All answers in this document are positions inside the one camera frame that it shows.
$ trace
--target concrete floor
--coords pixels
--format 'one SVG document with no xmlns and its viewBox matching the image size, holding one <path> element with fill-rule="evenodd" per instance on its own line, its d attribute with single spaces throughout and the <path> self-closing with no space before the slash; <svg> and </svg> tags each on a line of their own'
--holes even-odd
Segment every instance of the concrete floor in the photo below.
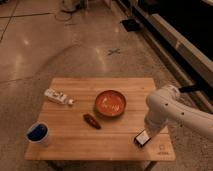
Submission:
<svg viewBox="0 0 213 171">
<path fill-rule="evenodd" d="M 11 0 L 0 6 L 0 17 L 54 13 L 59 0 Z M 115 2 L 90 1 L 67 22 L 54 14 L 0 19 L 0 170 L 52 170 L 39 161 L 25 161 L 25 133 L 38 117 L 43 92 L 53 77 L 153 77 L 157 87 L 179 86 L 141 33 L 126 32 L 126 18 Z M 120 54 L 108 50 L 120 48 Z M 159 170 L 213 170 L 213 143 L 172 121 L 169 131 L 175 162 L 159 162 Z M 70 162 L 65 169 L 119 171 L 143 170 L 146 162 Z"/>
</svg>

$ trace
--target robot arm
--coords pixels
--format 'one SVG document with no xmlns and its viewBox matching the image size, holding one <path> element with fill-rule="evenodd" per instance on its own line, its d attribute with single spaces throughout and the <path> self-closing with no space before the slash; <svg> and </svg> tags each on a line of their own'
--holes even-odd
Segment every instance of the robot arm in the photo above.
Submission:
<svg viewBox="0 0 213 171">
<path fill-rule="evenodd" d="M 213 115 L 179 103 L 178 99 L 180 92 L 171 85 L 149 94 L 146 98 L 149 112 L 145 122 L 150 128 L 157 129 L 171 118 L 213 141 Z"/>
</svg>

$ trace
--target cup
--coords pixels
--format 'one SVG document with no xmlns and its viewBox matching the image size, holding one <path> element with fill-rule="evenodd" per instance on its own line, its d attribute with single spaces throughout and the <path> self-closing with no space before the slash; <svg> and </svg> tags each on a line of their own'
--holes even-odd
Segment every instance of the cup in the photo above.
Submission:
<svg viewBox="0 0 213 171">
<path fill-rule="evenodd" d="M 27 131 L 27 139 L 43 147 L 50 145 L 50 137 L 48 127 L 43 123 L 33 124 Z"/>
</svg>

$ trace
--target orange bowl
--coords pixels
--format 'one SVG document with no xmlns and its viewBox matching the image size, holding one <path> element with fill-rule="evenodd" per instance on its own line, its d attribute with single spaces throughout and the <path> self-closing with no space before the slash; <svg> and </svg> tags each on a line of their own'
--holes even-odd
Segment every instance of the orange bowl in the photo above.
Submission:
<svg viewBox="0 0 213 171">
<path fill-rule="evenodd" d="M 107 90 L 100 93 L 95 100 L 95 109 L 102 115 L 115 117 L 121 115 L 126 107 L 126 99 L 118 91 Z"/>
</svg>

